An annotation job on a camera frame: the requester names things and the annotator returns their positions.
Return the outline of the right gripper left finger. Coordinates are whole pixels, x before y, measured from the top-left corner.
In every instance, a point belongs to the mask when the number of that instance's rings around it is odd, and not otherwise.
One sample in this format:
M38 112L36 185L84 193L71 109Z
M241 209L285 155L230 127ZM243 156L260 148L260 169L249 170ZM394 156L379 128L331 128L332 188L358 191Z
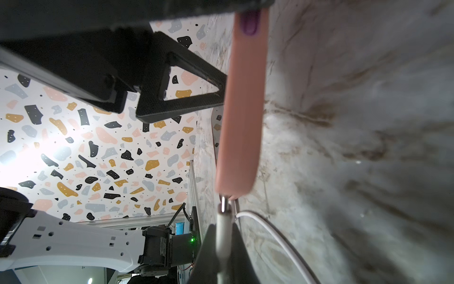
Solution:
M188 284L217 284L216 225L208 227Z

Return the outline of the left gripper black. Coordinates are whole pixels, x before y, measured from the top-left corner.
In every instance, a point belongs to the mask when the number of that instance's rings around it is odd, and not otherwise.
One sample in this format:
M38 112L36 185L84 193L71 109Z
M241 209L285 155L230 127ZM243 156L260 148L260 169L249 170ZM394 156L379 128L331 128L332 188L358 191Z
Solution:
M2 1L1 66L104 111L139 92L136 116L156 123L221 106L227 75L151 21L245 13L271 1ZM218 91L166 101L177 66Z

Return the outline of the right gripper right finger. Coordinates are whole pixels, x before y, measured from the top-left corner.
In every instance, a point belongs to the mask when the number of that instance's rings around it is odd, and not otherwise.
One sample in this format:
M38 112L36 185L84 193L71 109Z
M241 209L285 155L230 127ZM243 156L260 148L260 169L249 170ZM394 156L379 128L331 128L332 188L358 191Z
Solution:
M231 256L229 259L229 279L232 284L260 284L249 258L241 232L236 224L232 227Z

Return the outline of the pink case phone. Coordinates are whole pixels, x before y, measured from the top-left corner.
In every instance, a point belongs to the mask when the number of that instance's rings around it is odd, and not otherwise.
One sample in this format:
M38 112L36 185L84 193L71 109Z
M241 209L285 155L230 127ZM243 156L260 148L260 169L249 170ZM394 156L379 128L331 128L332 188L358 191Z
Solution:
M218 160L222 119L223 119L223 106L218 106L218 107L213 108L212 116L211 116L211 124L212 124L211 130L212 130L212 136L213 136L215 162L217 162L217 160Z
M260 160L269 10L234 16L215 190L235 200L251 192Z

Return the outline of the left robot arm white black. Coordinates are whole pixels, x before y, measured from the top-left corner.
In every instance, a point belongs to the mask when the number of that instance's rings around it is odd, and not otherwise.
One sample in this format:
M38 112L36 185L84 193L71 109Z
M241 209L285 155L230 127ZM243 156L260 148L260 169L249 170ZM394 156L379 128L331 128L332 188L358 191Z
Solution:
M212 226L211 274L253 275L230 197L249 193L258 169L271 1L2 1L1 66L108 112L139 92L137 118L156 123L223 105ZM222 73L150 21L234 13L232 56ZM1 269L103 266L120 272L170 266L170 240L86 226L33 210L1 189Z

